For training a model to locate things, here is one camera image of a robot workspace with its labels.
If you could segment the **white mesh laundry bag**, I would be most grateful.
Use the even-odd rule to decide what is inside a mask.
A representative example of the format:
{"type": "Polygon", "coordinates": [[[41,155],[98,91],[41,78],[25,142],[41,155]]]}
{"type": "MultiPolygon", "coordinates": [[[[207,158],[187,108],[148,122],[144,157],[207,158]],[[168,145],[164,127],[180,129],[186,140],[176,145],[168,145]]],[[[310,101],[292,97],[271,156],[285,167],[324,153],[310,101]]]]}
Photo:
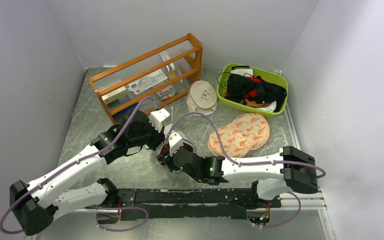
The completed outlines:
{"type": "MultiPolygon", "coordinates": [[[[165,125],[162,129],[162,132],[158,133],[154,139],[154,154],[156,162],[160,165],[161,168],[166,170],[167,172],[178,174],[182,173],[183,169],[174,164],[173,156],[170,155],[169,145],[164,144],[163,137],[168,136],[168,131],[173,126],[173,123],[165,125]]],[[[186,135],[181,131],[173,130],[171,134],[177,134],[182,137],[183,147],[191,153],[197,153],[196,146],[187,139],[186,135]]]]}

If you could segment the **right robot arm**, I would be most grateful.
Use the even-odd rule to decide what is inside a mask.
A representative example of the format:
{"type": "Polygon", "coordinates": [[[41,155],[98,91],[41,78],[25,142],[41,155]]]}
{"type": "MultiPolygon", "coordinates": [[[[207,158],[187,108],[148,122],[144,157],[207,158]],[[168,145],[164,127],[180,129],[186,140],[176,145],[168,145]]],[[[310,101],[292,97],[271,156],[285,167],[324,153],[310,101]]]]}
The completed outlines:
{"type": "Polygon", "coordinates": [[[196,182],[211,186],[253,180],[256,190],[249,199],[255,207],[262,207],[286,192],[315,194],[319,190],[315,159],[293,146],[284,146],[267,156],[232,160],[223,156],[202,157],[182,146],[173,154],[161,154],[161,164],[170,172],[185,173],[196,182]]]}

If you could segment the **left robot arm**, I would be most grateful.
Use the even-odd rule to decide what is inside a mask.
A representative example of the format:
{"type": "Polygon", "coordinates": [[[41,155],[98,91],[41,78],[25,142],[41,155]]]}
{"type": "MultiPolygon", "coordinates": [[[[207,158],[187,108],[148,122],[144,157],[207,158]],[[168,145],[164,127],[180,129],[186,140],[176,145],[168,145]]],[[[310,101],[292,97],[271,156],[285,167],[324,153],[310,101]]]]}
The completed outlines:
{"type": "Polygon", "coordinates": [[[21,226],[20,233],[34,236],[54,220],[78,209],[103,205],[114,207],[119,190],[107,178],[79,189],[70,189],[91,172],[127,157],[134,147],[156,150],[166,136],[163,122],[170,116],[164,108],[146,115],[134,110],[122,125],[100,133],[77,155],[51,172],[28,183],[18,180],[9,188],[9,210],[21,226]]]}

